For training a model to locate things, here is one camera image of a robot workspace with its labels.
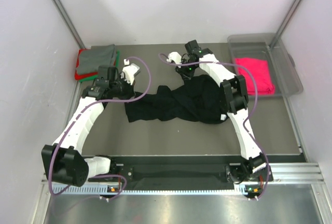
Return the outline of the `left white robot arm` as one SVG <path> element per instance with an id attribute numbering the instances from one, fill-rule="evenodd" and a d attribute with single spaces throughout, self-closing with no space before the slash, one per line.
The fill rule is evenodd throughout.
<path id="1" fill-rule="evenodd" d="M 97 175 L 108 181 L 116 178 L 118 169 L 112 165 L 110 158 L 84 158 L 81 155 L 82 148 L 108 100 L 129 100 L 134 96 L 133 86 L 139 71 L 140 68 L 134 63 L 127 64 L 122 71 L 115 66 L 99 67 L 92 85 L 83 90 L 78 107 L 63 134 L 41 151 L 47 179 L 51 183 L 80 187 Z"/>

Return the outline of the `black t shirt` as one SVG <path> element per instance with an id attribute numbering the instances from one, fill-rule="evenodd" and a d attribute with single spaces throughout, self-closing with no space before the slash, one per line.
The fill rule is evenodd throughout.
<path id="1" fill-rule="evenodd" d="M 182 86 L 174 90 L 168 86 L 159 86 L 156 94 L 146 94 L 140 100 L 124 106 L 129 122 L 179 118 L 221 124 L 228 116 L 221 109 L 220 101 L 217 83 L 208 75 L 200 75 L 184 81 Z"/>

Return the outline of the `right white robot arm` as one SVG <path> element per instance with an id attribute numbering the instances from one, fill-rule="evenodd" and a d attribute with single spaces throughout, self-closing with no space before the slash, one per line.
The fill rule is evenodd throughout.
<path id="1" fill-rule="evenodd" d="M 248 92 L 246 79 L 243 75 L 236 75 L 227 66 L 244 68 L 241 65 L 220 62 L 209 48 L 199 47 L 196 40 L 185 44 L 186 53 L 180 55 L 171 52 L 167 55 L 167 62 L 175 64 L 175 71 L 184 79 L 193 77 L 196 68 L 205 71 L 219 86 L 221 109 L 230 118 L 235 129 L 241 157 L 244 161 L 240 165 L 240 173 L 231 174 L 236 183 L 245 180 L 255 180 L 264 169 L 269 169 L 268 159 L 256 141 L 250 124 L 253 111 L 248 109 Z M 258 89 L 252 74 L 244 68 L 254 83 L 254 107 L 257 106 Z"/>

